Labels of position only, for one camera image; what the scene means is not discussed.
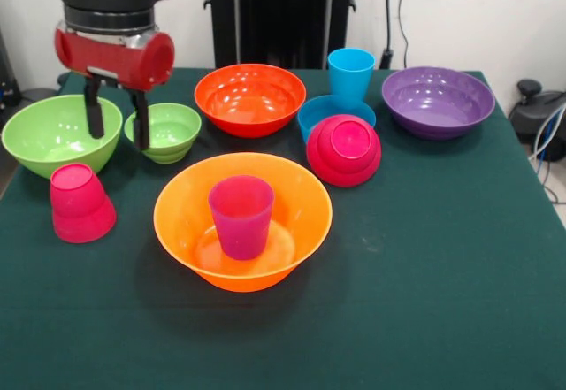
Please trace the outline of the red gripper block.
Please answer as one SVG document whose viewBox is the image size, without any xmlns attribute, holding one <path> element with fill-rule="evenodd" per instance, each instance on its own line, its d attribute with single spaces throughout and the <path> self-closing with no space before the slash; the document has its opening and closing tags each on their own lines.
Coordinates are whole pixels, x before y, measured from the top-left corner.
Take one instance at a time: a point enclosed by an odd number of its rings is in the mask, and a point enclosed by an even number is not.
<svg viewBox="0 0 566 390">
<path fill-rule="evenodd" d="M 103 112 L 97 97 L 100 80 L 92 77 L 96 75 L 131 88 L 134 144 L 139 150 L 148 149 L 149 106 L 145 92 L 166 83 L 172 74 L 175 55 L 172 38 L 155 30 L 131 36 L 84 34 L 61 22 L 54 43 L 57 56 L 66 68 L 89 76 L 85 80 L 84 102 L 90 135 L 95 139 L 104 136 Z"/>
</svg>

